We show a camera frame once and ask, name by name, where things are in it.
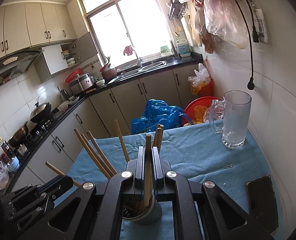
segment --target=metal bolt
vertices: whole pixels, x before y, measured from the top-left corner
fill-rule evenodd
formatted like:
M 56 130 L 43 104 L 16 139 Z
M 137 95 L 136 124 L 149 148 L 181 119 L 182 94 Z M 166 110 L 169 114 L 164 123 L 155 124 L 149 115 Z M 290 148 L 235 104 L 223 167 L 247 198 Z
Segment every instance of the metal bolt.
M 170 177 L 170 178 L 174 178 L 174 177 L 177 176 L 177 173 L 175 173 L 174 171 L 168 171 L 168 172 L 166 173 L 166 175 L 167 175 L 168 177 Z
M 123 178 L 130 178 L 132 176 L 132 172 L 131 171 L 124 171 L 121 173 L 121 176 Z
M 92 189 L 94 187 L 94 184 L 91 182 L 86 182 L 82 187 L 84 189 Z
M 215 187 L 215 184 L 212 181 L 208 180 L 205 182 L 205 186 L 207 188 L 213 188 L 213 187 Z

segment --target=rice cooker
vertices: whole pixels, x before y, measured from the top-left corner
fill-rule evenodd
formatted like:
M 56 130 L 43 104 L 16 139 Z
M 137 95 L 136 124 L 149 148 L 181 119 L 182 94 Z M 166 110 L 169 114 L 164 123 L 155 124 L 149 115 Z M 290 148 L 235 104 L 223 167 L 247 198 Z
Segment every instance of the rice cooker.
M 83 94 L 92 85 L 94 85 L 94 83 L 88 73 L 84 75 L 77 74 L 69 83 L 69 87 L 75 96 Z

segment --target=blue towel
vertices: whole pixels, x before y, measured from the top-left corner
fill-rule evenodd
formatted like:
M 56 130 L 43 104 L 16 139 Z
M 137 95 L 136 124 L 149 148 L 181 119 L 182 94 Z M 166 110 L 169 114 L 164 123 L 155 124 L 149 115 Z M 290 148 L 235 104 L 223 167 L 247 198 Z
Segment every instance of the blue towel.
M 221 134 L 213 132 L 209 123 L 165 130 L 160 150 L 160 158 L 171 164 L 176 171 L 187 179 L 203 183 L 211 180 L 216 183 L 240 207 L 249 213 L 245 185 L 247 182 L 271 175 L 269 166 L 256 141 L 248 131 L 245 143 L 239 149 L 229 149 L 221 142 Z M 136 159 L 138 147 L 144 146 L 145 134 L 125 136 L 124 141 L 130 159 Z M 117 172 L 125 170 L 126 160 L 118 138 L 97 140 Z M 107 181 L 93 163 L 85 149 L 78 155 L 68 175 L 79 183 Z M 277 187 L 273 181 L 278 206 L 279 229 L 273 234 L 275 239 L 282 239 L 282 212 Z M 70 195 L 74 186 L 56 200 L 58 205 Z M 121 226 L 120 239 L 124 240 L 169 240 L 174 239 L 173 215 L 171 202 L 160 203 L 162 218 L 159 222 L 141 226 L 124 221 Z

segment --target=glass mug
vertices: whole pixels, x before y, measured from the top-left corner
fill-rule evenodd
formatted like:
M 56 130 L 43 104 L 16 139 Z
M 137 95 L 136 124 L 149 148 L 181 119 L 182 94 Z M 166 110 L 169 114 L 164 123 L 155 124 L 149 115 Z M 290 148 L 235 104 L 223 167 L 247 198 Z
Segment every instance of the glass mug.
M 219 100 L 213 100 L 209 110 L 209 123 L 215 133 L 222 133 L 223 144 L 231 149 L 243 145 L 248 128 L 251 96 L 243 91 L 232 90 L 223 95 L 224 115 L 223 127 L 218 128 L 214 123 L 214 109 Z

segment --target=blue plastic bag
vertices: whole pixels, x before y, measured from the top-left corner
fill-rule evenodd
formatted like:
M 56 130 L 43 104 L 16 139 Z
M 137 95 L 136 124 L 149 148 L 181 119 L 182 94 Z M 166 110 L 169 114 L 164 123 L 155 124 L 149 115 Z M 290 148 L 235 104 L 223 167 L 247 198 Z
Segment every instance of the blue plastic bag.
M 168 106 L 165 101 L 150 99 L 141 117 L 131 122 L 131 134 L 155 132 L 157 124 L 164 125 L 164 129 L 180 127 L 184 111 L 177 106 Z

